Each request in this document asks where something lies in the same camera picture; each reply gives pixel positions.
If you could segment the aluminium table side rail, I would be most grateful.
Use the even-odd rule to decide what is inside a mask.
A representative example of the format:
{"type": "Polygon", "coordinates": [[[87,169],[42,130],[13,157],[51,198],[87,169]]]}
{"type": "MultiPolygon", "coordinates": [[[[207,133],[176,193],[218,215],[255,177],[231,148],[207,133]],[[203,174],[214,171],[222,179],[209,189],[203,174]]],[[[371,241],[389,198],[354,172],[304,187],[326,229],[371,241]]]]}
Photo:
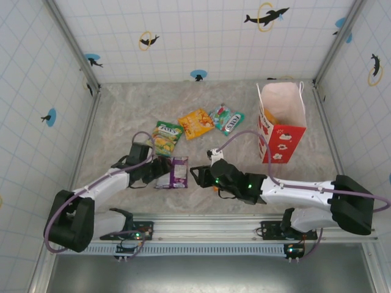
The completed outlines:
{"type": "Polygon", "coordinates": [[[330,181],[331,190],[350,191],[356,183],[344,174],[338,155],[329,120],[318,89],[312,87],[313,108],[309,117],[309,144],[313,154],[310,155],[311,178],[320,181],[330,181]]]}
{"type": "Polygon", "coordinates": [[[83,129],[81,144],[76,156],[76,163],[71,174],[70,190],[75,190],[76,193],[79,189],[83,190],[83,196],[88,196],[91,193],[85,190],[85,187],[89,187],[92,183],[102,177],[100,168],[96,168],[94,163],[94,143],[96,139],[94,136],[94,122],[97,116],[99,108],[101,94],[94,96],[92,105],[86,115],[86,125],[83,129]]]}

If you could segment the yellow snack bag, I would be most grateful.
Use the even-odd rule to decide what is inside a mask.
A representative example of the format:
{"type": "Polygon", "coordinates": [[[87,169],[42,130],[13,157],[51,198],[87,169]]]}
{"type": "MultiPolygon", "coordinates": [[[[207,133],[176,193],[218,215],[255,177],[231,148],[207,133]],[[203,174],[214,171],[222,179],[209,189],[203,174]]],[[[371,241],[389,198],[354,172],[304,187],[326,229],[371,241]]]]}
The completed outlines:
{"type": "Polygon", "coordinates": [[[200,108],[178,119],[183,127],[187,140],[202,136],[214,128],[214,123],[208,113],[200,108]]]}

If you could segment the teal Fox's candy bag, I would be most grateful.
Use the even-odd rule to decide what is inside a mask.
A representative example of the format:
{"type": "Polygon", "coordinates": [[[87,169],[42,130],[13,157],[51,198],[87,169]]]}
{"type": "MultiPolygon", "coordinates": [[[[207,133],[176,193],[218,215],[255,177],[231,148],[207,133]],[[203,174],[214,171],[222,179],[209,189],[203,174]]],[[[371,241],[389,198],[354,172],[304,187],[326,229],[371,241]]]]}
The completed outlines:
{"type": "Polygon", "coordinates": [[[215,128],[229,136],[245,118],[245,115],[222,103],[209,112],[215,128]]]}

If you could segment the large orange snack pouch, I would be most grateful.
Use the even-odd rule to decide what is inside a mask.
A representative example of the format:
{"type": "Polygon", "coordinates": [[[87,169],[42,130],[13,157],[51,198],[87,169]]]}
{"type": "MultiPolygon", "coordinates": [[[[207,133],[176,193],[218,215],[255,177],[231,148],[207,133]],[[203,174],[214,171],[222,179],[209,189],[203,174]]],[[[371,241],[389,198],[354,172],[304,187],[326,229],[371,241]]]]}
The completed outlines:
{"type": "Polygon", "coordinates": [[[276,117],[273,116],[273,114],[270,113],[269,110],[264,109],[264,115],[265,115],[266,119],[269,121],[269,123],[270,123],[271,125],[278,125],[278,124],[279,124],[278,119],[276,119],[276,117]]]}

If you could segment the grey metal panel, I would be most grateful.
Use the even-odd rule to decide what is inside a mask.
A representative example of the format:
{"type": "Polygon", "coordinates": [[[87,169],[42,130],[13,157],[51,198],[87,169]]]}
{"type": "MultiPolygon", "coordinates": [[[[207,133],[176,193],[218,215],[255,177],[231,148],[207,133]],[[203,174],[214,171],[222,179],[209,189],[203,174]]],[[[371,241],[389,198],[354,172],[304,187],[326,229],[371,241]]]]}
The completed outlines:
{"type": "Polygon", "coordinates": [[[374,293],[358,247],[299,262],[261,256],[61,256],[48,293],[374,293]]]}

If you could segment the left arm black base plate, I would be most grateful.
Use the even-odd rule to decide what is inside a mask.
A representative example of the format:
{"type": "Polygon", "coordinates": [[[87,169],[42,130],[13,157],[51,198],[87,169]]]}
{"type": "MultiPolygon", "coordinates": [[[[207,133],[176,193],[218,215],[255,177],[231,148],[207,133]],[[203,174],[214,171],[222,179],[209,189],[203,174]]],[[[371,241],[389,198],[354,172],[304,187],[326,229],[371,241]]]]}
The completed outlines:
{"type": "Polygon", "coordinates": [[[100,240],[103,241],[119,241],[119,240],[131,240],[131,241],[141,241],[142,236],[145,237],[145,240],[152,240],[153,237],[153,225],[152,221],[136,221],[133,223],[125,223],[121,231],[136,231],[136,233],[127,233],[127,234],[106,234],[100,237],[100,240]]]}

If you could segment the aluminium mounting rail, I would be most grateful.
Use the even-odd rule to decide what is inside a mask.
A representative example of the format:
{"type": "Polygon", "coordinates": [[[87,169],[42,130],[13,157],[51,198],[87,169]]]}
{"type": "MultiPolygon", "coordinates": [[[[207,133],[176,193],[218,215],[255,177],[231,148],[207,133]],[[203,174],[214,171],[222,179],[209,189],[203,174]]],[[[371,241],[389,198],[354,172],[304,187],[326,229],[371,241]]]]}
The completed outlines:
{"type": "MultiPolygon", "coordinates": [[[[281,221],[281,215],[164,215],[138,214],[133,221],[152,221],[153,237],[147,242],[218,243],[264,241],[255,233],[262,221],[281,221]]],[[[83,251],[101,236],[118,233],[125,218],[113,211],[82,216],[58,217],[47,222],[44,238],[74,251],[83,251]]]]}

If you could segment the aluminium frame post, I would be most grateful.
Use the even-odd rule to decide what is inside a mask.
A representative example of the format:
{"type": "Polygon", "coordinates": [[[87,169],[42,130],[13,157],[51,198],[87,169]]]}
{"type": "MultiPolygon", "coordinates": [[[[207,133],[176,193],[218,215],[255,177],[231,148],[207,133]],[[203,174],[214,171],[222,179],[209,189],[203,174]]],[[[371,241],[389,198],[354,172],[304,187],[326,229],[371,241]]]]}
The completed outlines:
{"type": "Polygon", "coordinates": [[[59,29],[66,44],[70,48],[73,56],[77,60],[79,69],[84,74],[89,85],[93,90],[93,96],[96,95],[100,91],[100,83],[98,82],[98,79],[95,77],[92,71],[92,67],[90,66],[90,63],[88,63],[87,59],[85,58],[80,46],[78,45],[78,42],[76,41],[58,5],[56,4],[55,0],[42,0],[42,2],[46,7],[46,9],[48,10],[49,14],[51,15],[51,18],[53,19],[55,25],[59,29]]]}
{"type": "Polygon", "coordinates": [[[354,24],[356,23],[358,17],[362,13],[364,7],[366,6],[368,0],[354,0],[353,5],[345,18],[345,22],[338,30],[337,37],[334,40],[330,50],[326,54],[326,57],[318,70],[315,78],[313,79],[313,85],[317,89],[321,84],[322,80],[329,71],[333,61],[337,57],[342,46],[346,43],[346,39],[349,37],[350,33],[353,31],[354,24]]]}

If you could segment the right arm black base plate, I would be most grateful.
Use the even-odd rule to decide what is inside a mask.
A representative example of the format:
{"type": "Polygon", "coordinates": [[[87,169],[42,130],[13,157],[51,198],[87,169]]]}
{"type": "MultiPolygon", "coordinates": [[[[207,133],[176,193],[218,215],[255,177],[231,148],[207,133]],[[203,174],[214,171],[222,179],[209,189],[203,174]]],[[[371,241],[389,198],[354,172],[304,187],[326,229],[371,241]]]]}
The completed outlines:
{"type": "Polygon", "coordinates": [[[316,231],[310,230],[307,233],[299,232],[291,227],[283,226],[281,221],[262,221],[261,237],[265,241],[301,241],[317,240],[316,231]]]}

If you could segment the white red paper bag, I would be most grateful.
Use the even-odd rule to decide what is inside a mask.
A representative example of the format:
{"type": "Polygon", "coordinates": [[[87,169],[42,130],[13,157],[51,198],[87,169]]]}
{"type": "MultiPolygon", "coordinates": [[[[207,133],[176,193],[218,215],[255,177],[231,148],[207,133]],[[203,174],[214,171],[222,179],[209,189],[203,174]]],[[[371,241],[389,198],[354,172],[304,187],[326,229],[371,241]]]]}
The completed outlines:
{"type": "Polygon", "coordinates": [[[257,131],[263,136],[258,143],[261,161],[286,164],[299,145],[306,129],[305,105],[302,98],[304,83],[277,82],[257,87],[259,113],[257,131]],[[271,125],[264,109],[278,119],[271,125]]]}

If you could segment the purple Fox's candy bag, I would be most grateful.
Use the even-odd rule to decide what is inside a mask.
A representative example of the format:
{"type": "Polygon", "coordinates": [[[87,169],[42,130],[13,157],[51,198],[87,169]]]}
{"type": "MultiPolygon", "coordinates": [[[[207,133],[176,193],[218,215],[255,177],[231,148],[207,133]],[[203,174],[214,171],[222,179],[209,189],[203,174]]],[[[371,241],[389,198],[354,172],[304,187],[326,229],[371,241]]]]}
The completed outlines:
{"type": "Polygon", "coordinates": [[[155,189],[182,189],[188,187],[188,157],[172,157],[169,173],[158,178],[155,189]]]}

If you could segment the green Fox's candy bag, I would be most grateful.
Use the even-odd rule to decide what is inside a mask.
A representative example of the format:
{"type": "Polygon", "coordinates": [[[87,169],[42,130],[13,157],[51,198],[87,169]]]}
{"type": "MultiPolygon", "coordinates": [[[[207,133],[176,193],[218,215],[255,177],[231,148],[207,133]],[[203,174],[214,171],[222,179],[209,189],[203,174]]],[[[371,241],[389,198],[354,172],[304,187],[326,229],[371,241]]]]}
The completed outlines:
{"type": "Polygon", "coordinates": [[[158,121],[152,132],[153,139],[148,139],[145,143],[149,146],[152,146],[152,142],[155,143],[156,155],[171,157],[183,133],[184,129],[180,125],[158,121]]]}

